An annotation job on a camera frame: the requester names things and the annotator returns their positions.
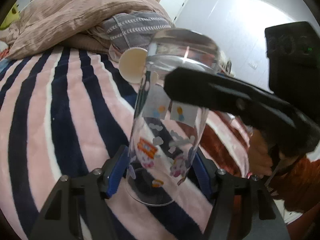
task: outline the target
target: striped blanket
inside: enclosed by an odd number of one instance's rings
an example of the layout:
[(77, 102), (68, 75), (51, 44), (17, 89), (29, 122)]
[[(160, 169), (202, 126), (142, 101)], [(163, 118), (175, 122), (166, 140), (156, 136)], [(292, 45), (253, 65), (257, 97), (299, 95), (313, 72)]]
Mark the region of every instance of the striped blanket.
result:
[[(128, 145), (136, 96), (137, 87), (107, 55), (54, 47), (6, 64), (0, 72), (0, 209), (22, 240), (62, 174), (83, 176)], [(212, 140), (218, 142), (211, 151)], [(207, 158), (224, 168), (231, 159), (234, 174), (244, 177), (247, 145), (239, 122), (209, 114), (201, 142)], [(124, 183), (106, 200), (119, 239), (186, 240), (204, 232), (212, 205), (189, 179), (164, 207), (137, 202)], [(81, 223), (90, 239), (84, 216)]]

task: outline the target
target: crumpled beige quilt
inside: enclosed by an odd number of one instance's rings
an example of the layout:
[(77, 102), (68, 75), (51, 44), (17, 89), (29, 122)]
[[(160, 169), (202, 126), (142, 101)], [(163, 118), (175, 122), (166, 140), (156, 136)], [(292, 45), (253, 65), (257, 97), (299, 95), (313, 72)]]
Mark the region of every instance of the crumpled beige quilt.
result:
[(0, 40), (11, 46), (8, 58), (21, 59), (132, 10), (153, 11), (171, 22), (156, 0), (33, 0), (18, 21), (0, 31)]

